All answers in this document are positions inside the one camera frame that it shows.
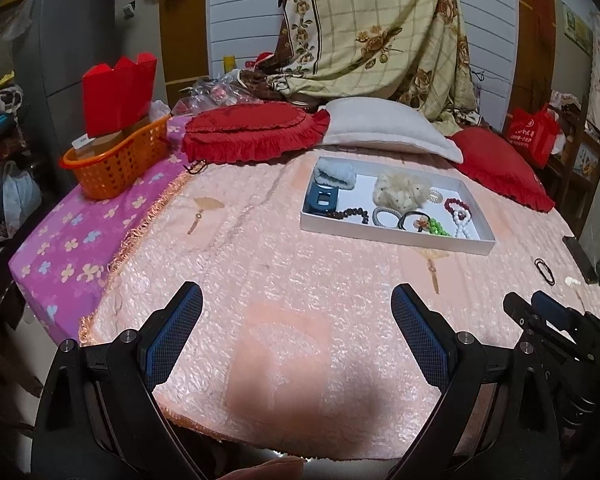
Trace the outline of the left hand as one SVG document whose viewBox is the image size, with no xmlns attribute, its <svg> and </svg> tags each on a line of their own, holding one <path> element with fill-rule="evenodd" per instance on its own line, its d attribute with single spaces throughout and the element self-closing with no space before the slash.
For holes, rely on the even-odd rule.
<svg viewBox="0 0 600 480">
<path fill-rule="evenodd" d="M 305 463 L 303 458 L 284 456 L 259 466 L 234 470 L 219 480 L 299 480 Z"/>
</svg>

